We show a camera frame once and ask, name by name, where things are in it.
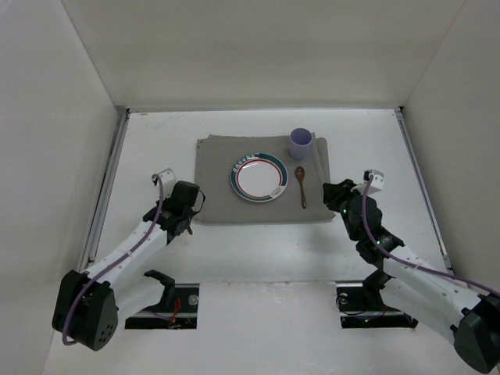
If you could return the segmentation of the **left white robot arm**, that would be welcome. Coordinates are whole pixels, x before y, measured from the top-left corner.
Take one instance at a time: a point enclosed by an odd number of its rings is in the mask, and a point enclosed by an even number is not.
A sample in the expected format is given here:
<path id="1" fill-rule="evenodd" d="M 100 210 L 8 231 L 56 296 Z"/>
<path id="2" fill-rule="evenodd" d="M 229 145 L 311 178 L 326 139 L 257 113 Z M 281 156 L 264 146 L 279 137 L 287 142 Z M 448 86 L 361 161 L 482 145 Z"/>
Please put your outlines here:
<path id="1" fill-rule="evenodd" d="M 70 270 L 59 285 L 52 328 L 65 346 L 104 348 L 119 327 L 134 314 L 153 316 L 171 311 L 175 319 L 182 306 L 176 281 L 142 266 L 174 238 L 191 233 L 191 221 L 201 212 L 205 195 L 197 184 L 177 181 L 170 192 L 160 175 L 152 177 L 159 199 L 132 234 L 114 251 L 83 271 Z"/>

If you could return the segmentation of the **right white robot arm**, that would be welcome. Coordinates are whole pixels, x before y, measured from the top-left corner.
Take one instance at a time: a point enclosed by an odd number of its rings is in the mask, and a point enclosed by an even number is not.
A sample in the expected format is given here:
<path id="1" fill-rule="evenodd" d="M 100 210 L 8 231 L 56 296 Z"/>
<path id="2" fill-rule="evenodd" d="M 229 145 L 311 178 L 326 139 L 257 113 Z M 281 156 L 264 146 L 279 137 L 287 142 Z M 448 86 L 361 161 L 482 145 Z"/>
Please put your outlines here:
<path id="1" fill-rule="evenodd" d="M 499 293 L 436 270 L 386 230 L 369 196 L 375 178 L 368 172 L 362 184 L 323 184 L 323 203 L 340 214 L 356 251 L 376 268 L 363 283 L 386 306 L 440 334 L 473 370 L 490 373 L 499 364 Z"/>

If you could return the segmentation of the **left aluminium rail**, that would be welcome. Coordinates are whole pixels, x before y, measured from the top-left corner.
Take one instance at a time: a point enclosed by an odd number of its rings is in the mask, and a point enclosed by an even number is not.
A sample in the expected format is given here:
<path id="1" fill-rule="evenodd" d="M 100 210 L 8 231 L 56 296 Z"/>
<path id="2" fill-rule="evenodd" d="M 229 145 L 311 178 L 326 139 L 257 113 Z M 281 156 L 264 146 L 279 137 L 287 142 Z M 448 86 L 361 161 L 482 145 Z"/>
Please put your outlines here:
<path id="1" fill-rule="evenodd" d="M 98 201 L 92 216 L 91 226 L 77 266 L 79 271 L 84 270 L 89 264 L 95 261 L 98 245 L 102 236 L 102 229 L 104 227 L 105 215 L 109 206 L 116 171 L 126 136 L 130 110 L 122 105 L 116 106 L 115 109 L 117 112 L 116 128 L 113 134 L 105 171 L 102 177 Z"/>

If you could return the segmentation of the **grey cloth placemat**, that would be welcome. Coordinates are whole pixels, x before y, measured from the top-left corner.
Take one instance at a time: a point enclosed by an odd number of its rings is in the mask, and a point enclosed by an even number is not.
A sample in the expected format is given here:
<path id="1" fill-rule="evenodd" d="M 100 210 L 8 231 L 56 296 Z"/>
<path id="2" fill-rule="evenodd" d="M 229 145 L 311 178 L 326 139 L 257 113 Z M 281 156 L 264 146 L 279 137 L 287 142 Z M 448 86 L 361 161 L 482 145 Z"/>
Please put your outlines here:
<path id="1" fill-rule="evenodd" d="M 276 156 L 287 167 L 289 180 L 284 193 L 266 203 L 240 198 L 230 185 L 230 172 L 243 156 L 253 153 Z M 301 196 L 295 169 L 305 170 L 304 189 L 307 208 Z M 312 138 L 309 154 L 295 160 L 289 153 L 289 137 L 231 137 L 209 135 L 197 140 L 195 183 L 206 196 L 196 220 L 204 224 L 282 224 L 319 223 L 334 218 L 334 212 L 323 204 L 324 183 L 330 182 L 327 140 Z"/>

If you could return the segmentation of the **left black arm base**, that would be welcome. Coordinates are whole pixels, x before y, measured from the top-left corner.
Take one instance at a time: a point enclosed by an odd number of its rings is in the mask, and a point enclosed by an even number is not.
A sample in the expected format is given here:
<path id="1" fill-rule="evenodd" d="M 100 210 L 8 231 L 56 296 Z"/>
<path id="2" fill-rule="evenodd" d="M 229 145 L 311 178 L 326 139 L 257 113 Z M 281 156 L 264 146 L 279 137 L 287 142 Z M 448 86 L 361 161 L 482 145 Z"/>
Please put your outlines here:
<path id="1" fill-rule="evenodd" d="M 198 322 L 199 285 L 177 284 L 164 273 L 150 270 L 144 274 L 162 285 L 160 300 L 129 317 L 126 330 L 194 330 Z"/>

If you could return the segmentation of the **aluminium rail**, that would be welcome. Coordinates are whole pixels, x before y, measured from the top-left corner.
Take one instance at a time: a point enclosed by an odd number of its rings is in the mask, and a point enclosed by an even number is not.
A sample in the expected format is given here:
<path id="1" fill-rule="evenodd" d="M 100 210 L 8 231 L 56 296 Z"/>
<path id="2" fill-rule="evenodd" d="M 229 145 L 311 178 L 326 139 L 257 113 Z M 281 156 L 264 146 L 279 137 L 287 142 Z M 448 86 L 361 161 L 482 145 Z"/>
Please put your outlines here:
<path id="1" fill-rule="evenodd" d="M 116 128 L 113 134 L 105 171 L 102 177 L 98 201 L 92 216 L 91 226 L 77 266 L 79 271 L 84 270 L 89 264 L 95 261 L 98 245 L 102 236 L 102 229 L 104 227 L 105 215 L 109 206 L 116 171 L 126 136 L 130 110 L 122 105 L 116 106 L 115 109 L 117 112 Z"/>
<path id="2" fill-rule="evenodd" d="M 430 201 L 430 196 L 428 194 L 427 187 L 426 187 L 424 179 L 423 179 L 423 174 L 421 173 L 420 166 L 419 166 L 419 163 L 417 161 L 416 153 L 414 151 L 413 144 L 410 140 L 409 132 L 408 132 L 407 126 L 405 124 L 405 117 L 404 117 L 403 109 L 404 108 L 402 106 L 395 109 L 395 116 L 396 116 L 396 119 L 398 121 L 399 129 L 402 133 L 402 137 L 403 137 L 403 140 L 405 142 L 405 146 L 407 148 L 407 151 L 409 153 L 409 158 L 411 159 L 412 167 L 414 169 L 414 172 L 415 172 L 415 175 L 416 175 L 416 178 L 418 181 L 418 185 L 420 187 L 421 194 L 422 194 L 423 199 L 425 201 L 425 205 L 427 208 L 427 214 L 430 217 L 430 221 L 431 221 L 431 225 L 433 227 L 434 235 L 437 238 L 437 242 L 439 244 L 441 256 L 445 262 L 447 271 L 449 273 L 454 273 L 453 266 L 451 264 L 451 261 L 450 261 L 449 255 L 448 255 L 448 251 L 445 247 L 445 243 L 444 243 L 444 240 L 443 240 L 443 237 L 441 234 L 441 230 L 438 226 L 437 217 L 434 213 L 434 209 L 433 209 L 433 206 L 432 206 L 431 201 Z"/>

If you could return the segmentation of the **brown wooden spoon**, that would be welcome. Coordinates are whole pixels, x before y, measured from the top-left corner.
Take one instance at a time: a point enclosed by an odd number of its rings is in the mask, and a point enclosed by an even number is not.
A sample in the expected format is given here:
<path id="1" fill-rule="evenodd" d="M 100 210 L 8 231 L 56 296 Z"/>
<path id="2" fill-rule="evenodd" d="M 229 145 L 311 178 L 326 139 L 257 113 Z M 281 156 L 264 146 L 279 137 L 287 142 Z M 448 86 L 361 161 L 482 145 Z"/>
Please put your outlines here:
<path id="1" fill-rule="evenodd" d="M 302 208 L 306 209 L 307 208 L 307 201 L 306 201 L 305 189 L 304 189 L 305 170 L 302 166 L 296 167 L 295 177 L 296 177 L 298 184 L 299 184 Z"/>

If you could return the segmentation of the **right aluminium rail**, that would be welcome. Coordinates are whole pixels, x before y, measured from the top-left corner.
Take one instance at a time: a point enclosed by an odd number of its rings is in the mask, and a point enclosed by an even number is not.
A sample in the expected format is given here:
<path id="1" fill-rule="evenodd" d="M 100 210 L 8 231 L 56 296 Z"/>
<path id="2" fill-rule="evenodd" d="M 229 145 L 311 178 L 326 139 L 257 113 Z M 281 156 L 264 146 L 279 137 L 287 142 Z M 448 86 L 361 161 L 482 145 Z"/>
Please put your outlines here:
<path id="1" fill-rule="evenodd" d="M 421 194 L 422 194 L 423 199 L 425 201 L 425 205 L 427 208 L 427 214 L 430 217 L 430 221 L 431 221 L 431 225 L 433 227 L 434 235 L 437 238 L 437 242 L 439 244 L 441 256 L 445 262 L 447 271 L 449 273 L 454 273 L 453 266 L 451 264 L 451 261 L 450 261 L 449 255 L 448 255 L 448 251 L 445 247 L 445 243 L 444 243 L 444 240 L 443 240 L 443 237 L 441 234 L 441 230 L 438 226 L 437 217 L 434 213 L 434 209 L 433 209 L 433 206 L 432 206 L 431 201 L 430 201 L 430 196 L 428 194 L 427 187 L 426 187 L 424 179 L 423 179 L 423 174 L 421 173 L 420 166 L 419 166 L 419 163 L 417 161 L 416 153 L 414 151 L 413 144 L 410 140 L 409 132 L 408 132 L 407 126 L 405 124 L 405 117 L 404 117 L 403 109 L 404 108 L 402 106 L 395 109 L 395 116 L 396 116 L 396 119 L 398 121 L 399 129 L 402 133 L 402 137 L 403 137 L 403 140 L 405 142 L 405 146 L 407 148 L 407 151 L 409 153 L 409 158 L 411 159 L 412 167 L 414 169 L 414 172 L 415 172 L 415 175 L 416 175 L 416 178 L 418 181 L 418 185 L 420 187 Z"/>

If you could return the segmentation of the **white plate green rim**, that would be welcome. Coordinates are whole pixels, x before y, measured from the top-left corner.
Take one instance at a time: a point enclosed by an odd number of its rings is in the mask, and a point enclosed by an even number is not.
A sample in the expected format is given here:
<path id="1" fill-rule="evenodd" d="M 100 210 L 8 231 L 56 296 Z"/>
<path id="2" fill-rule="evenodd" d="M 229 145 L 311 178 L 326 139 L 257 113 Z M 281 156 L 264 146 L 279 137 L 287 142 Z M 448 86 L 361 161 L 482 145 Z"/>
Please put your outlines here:
<path id="1" fill-rule="evenodd" d="M 230 185 L 234 192 L 253 203 L 266 203 L 279 198 L 286 190 L 288 180 L 284 163 L 264 152 L 243 156 L 230 172 Z"/>

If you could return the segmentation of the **lilac plastic cup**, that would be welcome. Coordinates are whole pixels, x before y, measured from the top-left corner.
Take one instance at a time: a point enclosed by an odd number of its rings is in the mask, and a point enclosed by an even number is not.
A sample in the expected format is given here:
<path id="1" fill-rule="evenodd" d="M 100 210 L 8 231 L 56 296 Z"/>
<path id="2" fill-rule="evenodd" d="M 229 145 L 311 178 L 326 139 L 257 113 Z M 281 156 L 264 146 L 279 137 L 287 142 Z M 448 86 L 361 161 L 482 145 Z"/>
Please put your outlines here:
<path id="1" fill-rule="evenodd" d="M 289 135 L 289 153 L 295 160 L 304 159 L 310 152 L 313 135 L 305 128 L 296 128 Z"/>

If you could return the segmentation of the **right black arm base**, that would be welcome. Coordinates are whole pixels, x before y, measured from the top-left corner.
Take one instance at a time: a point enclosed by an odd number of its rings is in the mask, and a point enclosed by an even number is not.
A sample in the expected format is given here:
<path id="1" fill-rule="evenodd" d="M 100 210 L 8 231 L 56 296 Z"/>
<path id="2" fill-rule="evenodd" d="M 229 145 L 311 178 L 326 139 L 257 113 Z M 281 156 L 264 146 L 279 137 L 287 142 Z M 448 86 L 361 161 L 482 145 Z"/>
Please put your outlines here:
<path id="1" fill-rule="evenodd" d="M 335 304 L 343 329 L 407 328 L 419 322 L 410 315 L 387 306 L 380 295 L 387 276 L 376 270 L 365 280 L 336 283 Z"/>

